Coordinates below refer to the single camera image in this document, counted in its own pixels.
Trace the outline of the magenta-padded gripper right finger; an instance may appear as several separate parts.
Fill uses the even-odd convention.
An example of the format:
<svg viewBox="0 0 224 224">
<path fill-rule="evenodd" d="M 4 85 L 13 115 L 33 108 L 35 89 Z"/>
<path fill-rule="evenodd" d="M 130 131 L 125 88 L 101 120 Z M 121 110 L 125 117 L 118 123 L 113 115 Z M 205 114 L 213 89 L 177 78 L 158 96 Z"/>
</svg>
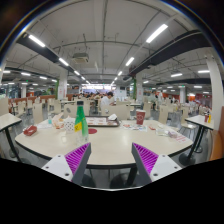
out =
<svg viewBox="0 0 224 224">
<path fill-rule="evenodd" d="M 132 144 L 132 154 L 143 185 L 155 182 L 181 170 L 181 167 L 168 155 L 158 155 L 137 143 Z"/>
</svg>

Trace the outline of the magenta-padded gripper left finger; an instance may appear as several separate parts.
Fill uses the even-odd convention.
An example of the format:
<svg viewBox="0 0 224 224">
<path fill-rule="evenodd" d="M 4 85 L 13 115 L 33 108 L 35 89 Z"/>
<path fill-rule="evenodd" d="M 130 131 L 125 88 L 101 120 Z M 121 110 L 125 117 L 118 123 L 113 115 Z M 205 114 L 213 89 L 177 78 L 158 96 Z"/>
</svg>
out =
<svg viewBox="0 0 224 224">
<path fill-rule="evenodd" d="M 90 154 L 91 144 L 87 143 L 74 149 L 66 155 L 57 154 L 50 161 L 48 161 L 42 169 L 65 180 L 80 185 Z"/>
</svg>

